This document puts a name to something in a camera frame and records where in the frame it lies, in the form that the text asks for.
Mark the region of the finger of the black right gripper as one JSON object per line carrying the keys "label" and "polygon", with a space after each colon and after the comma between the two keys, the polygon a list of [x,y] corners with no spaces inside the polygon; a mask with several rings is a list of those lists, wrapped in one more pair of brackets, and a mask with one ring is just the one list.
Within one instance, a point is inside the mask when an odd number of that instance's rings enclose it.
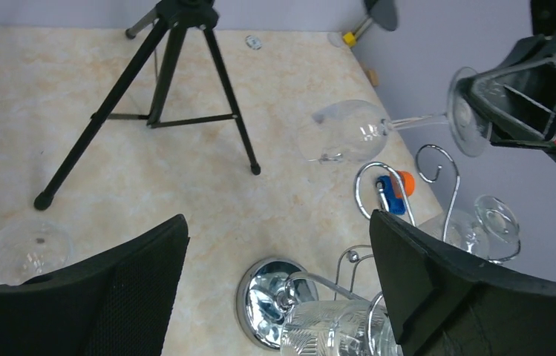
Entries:
{"label": "finger of the black right gripper", "polygon": [[492,145],[556,148],[556,32],[521,39],[497,67],[463,79],[460,89],[492,124]]}

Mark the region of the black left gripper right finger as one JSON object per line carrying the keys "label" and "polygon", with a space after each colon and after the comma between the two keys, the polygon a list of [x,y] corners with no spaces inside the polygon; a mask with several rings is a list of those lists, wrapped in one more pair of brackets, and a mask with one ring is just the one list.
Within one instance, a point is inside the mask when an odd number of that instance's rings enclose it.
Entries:
{"label": "black left gripper right finger", "polygon": [[376,210],[369,223],[405,355],[556,355],[556,282],[490,263]]}

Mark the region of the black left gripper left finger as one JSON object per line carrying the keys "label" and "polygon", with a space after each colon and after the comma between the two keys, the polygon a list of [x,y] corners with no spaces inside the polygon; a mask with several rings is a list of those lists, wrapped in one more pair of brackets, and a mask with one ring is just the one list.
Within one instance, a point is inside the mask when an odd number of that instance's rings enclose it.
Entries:
{"label": "black left gripper left finger", "polygon": [[189,241],[178,214],[71,266],[0,285],[0,355],[160,355]]}

